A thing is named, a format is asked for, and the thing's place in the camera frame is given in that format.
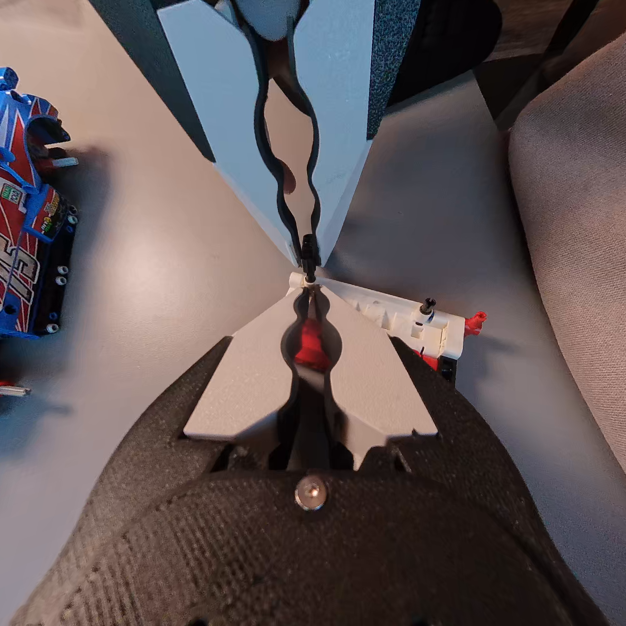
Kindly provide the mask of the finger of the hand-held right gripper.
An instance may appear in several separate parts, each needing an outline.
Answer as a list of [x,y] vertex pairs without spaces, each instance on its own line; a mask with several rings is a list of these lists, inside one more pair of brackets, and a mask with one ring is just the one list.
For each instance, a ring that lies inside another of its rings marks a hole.
[[214,156],[214,165],[262,230],[295,267],[301,245],[284,197],[284,168],[272,153],[264,109],[269,79],[260,39],[219,9],[182,1],[158,18]]
[[337,244],[372,141],[367,138],[374,1],[310,1],[295,27],[295,71],[315,114],[320,265]]

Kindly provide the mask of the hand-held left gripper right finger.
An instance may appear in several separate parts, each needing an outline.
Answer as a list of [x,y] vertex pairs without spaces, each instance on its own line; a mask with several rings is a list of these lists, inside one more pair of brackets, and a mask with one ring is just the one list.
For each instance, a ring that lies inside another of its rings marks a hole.
[[324,338],[330,343],[327,383],[341,415],[337,438],[350,451],[353,468],[372,448],[438,434],[387,332],[327,287],[319,289],[319,304],[328,304],[324,331],[336,331],[340,340]]

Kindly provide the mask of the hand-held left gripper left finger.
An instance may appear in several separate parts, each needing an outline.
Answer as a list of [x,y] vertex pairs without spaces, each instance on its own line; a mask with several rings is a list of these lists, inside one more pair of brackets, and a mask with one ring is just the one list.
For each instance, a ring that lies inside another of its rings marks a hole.
[[299,375],[293,356],[309,289],[280,299],[231,337],[184,426],[190,440],[250,448],[270,469],[287,469],[299,426]]

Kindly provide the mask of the white red lego assembly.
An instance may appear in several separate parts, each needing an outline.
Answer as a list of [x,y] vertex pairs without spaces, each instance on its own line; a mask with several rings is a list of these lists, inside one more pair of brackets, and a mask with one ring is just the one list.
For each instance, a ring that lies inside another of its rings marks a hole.
[[329,278],[319,278],[326,287],[391,337],[400,338],[453,386],[457,362],[463,352],[465,317],[438,309],[426,315],[423,304]]

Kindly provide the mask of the blue white lego race car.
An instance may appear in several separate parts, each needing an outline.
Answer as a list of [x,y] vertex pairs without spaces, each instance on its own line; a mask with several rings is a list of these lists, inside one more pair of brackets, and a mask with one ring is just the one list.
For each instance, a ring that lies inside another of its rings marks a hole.
[[53,184],[78,159],[58,110],[18,83],[1,68],[1,339],[39,339],[60,329],[79,222]]

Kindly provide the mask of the person's right hand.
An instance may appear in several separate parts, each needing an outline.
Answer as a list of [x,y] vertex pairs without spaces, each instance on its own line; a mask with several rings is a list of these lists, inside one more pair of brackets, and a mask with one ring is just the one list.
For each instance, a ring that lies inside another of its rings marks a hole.
[[[262,39],[268,78],[273,80],[283,92],[289,102],[311,121],[312,117],[307,108],[306,100],[296,80],[296,72],[291,65],[290,48],[287,37],[279,40]],[[283,192],[286,196],[296,188],[296,179],[289,166],[276,155],[283,171]]]

